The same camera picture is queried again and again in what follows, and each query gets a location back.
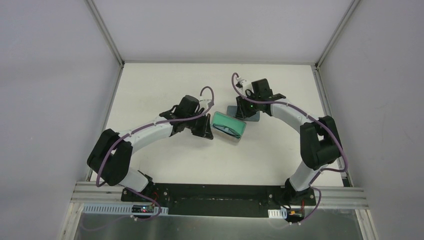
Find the blue-green glasses case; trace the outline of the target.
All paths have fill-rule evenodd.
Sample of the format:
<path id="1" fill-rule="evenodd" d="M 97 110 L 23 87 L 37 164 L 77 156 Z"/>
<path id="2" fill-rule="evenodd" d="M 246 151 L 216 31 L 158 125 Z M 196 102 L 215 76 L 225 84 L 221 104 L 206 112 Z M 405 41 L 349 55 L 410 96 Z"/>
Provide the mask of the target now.
<path id="1" fill-rule="evenodd" d="M 236 118 L 245 122 L 258 122 L 260 120 L 260 113 L 256 112 L 254 115 L 246 116 L 240 108 L 236 105 L 229 105 L 226 109 L 226 114 L 230 117 Z"/>

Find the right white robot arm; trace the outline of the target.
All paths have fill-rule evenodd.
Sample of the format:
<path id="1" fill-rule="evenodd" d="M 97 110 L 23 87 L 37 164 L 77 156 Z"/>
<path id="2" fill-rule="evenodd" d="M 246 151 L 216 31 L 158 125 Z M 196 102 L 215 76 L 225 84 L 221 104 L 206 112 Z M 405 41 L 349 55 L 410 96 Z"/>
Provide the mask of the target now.
<path id="1" fill-rule="evenodd" d="M 283 202 L 296 205 L 309 195 L 311 184 L 321 171 L 344 155 L 335 120 L 330 116 L 314 117 L 293 105 L 281 93 L 273 93 L 267 79 L 253 82 L 235 73 L 231 84 L 236 97 L 236 116 L 250 118 L 258 112 L 279 119 L 299 134 L 301 163 L 284 183 Z"/>

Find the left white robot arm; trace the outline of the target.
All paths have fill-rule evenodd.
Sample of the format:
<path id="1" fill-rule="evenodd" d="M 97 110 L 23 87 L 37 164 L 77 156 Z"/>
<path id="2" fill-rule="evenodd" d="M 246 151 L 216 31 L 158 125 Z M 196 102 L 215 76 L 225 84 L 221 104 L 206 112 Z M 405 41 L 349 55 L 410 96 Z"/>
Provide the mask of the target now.
<path id="1" fill-rule="evenodd" d="M 104 130 L 87 159 L 87 165 L 109 186 L 121 185 L 133 190 L 140 202 L 152 198 L 152 180 L 130 166 L 134 153 L 142 148 L 169 138 L 185 129 L 192 135 L 212 140 L 211 115 L 208 111 L 213 99 L 185 95 L 179 104 L 159 114 L 151 122 L 126 131 Z"/>

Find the thin-frame sunglasses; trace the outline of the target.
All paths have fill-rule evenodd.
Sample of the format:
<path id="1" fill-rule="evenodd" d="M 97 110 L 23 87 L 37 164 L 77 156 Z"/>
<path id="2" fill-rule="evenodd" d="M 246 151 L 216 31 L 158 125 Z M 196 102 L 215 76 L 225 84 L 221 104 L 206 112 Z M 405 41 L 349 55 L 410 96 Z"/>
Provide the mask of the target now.
<path id="1" fill-rule="evenodd" d="M 237 131 L 235 131 L 233 128 L 228 127 L 226 125 L 213 123 L 212 128 L 232 138 L 235 138 L 235 139 L 241 138 L 241 135 Z"/>

